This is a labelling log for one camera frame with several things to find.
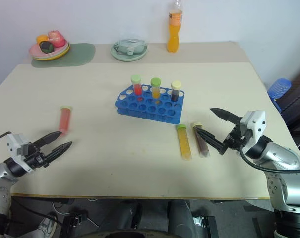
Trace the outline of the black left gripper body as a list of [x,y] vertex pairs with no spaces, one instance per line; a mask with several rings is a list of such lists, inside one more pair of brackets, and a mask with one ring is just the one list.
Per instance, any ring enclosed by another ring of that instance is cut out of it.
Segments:
[[33,170],[49,166],[46,155],[40,151],[36,146],[29,145],[28,153],[24,156],[24,162]]

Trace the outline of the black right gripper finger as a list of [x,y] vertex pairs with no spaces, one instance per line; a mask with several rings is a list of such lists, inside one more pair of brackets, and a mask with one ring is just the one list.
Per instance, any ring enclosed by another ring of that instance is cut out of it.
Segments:
[[214,147],[219,152],[220,155],[223,155],[226,152],[227,147],[225,146],[225,144],[217,140],[214,135],[200,128],[196,128],[195,130],[198,133],[198,135],[202,139],[204,139],[209,145]]
[[224,121],[229,121],[233,124],[239,124],[241,121],[241,117],[236,116],[235,114],[226,111],[220,108],[210,108],[210,110],[219,118],[223,119]]

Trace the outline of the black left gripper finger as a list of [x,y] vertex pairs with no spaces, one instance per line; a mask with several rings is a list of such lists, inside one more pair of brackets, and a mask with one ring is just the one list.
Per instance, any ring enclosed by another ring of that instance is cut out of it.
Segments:
[[51,151],[51,153],[46,155],[46,160],[45,160],[44,165],[48,166],[52,161],[54,161],[59,156],[61,156],[63,153],[65,153],[70,148],[71,145],[72,145],[72,141],[64,143],[64,144],[56,147],[55,149],[53,149]]
[[62,135],[62,131],[51,132],[51,133],[41,137],[40,139],[36,140],[35,142],[33,142],[33,145],[36,148],[40,149],[43,146],[52,143],[53,141],[55,141],[61,135]]

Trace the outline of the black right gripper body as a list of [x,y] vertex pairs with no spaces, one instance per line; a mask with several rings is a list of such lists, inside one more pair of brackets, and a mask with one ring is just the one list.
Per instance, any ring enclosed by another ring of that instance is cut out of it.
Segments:
[[241,146],[244,147],[249,142],[251,137],[252,131],[246,129],[245,126],[241,129],[240,123],[238,122],[223,141],[223,151],[226,151],[228,148],[238,151]]

